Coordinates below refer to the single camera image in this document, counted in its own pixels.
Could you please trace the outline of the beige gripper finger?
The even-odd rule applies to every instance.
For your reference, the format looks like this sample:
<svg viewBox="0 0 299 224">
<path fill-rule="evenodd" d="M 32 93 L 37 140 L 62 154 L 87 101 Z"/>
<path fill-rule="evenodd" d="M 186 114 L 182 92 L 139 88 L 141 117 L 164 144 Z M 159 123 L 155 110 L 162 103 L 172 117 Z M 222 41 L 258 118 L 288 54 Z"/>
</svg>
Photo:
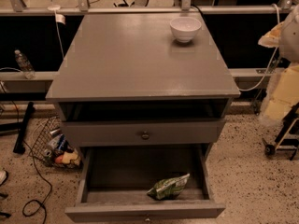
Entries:
<svg viewBox="0 0 299 224">
<path fill-rule="evenodd" d="M 283 21 L 273 27 L 269 32 L 263 35 L 258 44 L 266 48 L 277 48 L 279 46 L 281 29 L 283 26 Z"/>
<path fill-rule="evenodd" d="M 269 80 L 263 99 L 260 122 L 277 125 L 299 103 L 299 63 L 291 63 L 283 71 L 276 71 Z"/>
</svg>

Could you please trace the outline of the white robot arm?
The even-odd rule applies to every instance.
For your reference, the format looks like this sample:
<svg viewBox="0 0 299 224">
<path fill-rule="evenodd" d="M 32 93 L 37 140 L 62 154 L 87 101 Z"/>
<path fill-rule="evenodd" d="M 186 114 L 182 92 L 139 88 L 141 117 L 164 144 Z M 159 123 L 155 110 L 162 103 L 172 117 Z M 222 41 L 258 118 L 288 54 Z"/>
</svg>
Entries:
<svg viewBox="0 0 299 224">
<path fill-rule="evenodd" d="M 299 103 L 299 5 L 258 44 L 278 48 L 279 56 L 290 62 L 282 72 L 275 72 L 268 82 L 261 106 L 260 121 L 266 125 L 279 123 Z"/>
</svg>

